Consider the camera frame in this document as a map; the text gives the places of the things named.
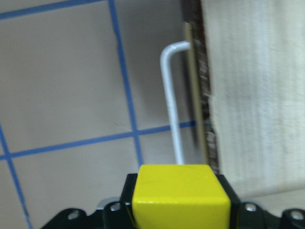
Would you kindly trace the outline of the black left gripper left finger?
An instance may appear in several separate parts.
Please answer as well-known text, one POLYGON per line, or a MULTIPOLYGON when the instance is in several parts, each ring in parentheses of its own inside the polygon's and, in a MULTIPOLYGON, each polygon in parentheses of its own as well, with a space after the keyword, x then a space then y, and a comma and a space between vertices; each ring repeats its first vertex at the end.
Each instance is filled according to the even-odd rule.
POLYGON ((50 219, 43 229, 134 229, 132 197, 137 174, 128 174, 119 198, 100 202, 88 215, 80 208, 67 208, 50 219))

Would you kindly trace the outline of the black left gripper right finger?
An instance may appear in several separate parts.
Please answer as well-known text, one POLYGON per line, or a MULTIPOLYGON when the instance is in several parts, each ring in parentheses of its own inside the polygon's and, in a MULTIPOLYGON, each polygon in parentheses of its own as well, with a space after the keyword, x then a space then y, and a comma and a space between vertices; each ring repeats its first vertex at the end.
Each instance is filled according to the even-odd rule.
POLYGON ((303 229, 305 211, 300 208, 286 209, 277 217, 252 201, 242 202, 224 175, 216 175, 229 197, 229 229, 303 229))

